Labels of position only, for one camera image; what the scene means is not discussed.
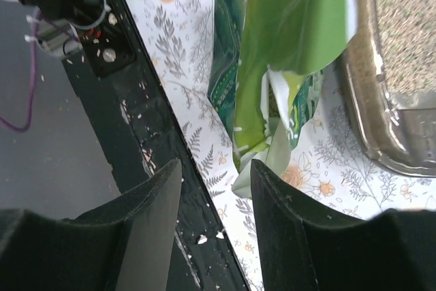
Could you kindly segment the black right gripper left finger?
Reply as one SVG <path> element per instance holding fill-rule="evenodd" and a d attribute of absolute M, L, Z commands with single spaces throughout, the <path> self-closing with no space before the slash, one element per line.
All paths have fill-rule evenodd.
<path fill-rule="evenodd" d="M 76 219 L 1 212 L 2 290 L 164 290 L 181 162 Z"/>

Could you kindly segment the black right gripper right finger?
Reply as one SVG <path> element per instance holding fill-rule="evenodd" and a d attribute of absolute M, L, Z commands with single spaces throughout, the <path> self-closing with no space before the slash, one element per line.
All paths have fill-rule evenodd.
<path fill-rule="evenodd" d="M 266 290 L 434 290 L 435 213 L 340 213 L 251 163 Z"/>

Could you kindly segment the green litter bag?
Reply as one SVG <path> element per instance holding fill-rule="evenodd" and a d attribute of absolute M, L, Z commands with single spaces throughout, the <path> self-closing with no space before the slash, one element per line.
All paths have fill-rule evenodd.
<path fill-rule="evenodd" d="M 251 197 L 253 160 L 285 172 L 357 21 L 357 0 L 215 0 L 207 95 L 232 141 L 238 197 Z"/>

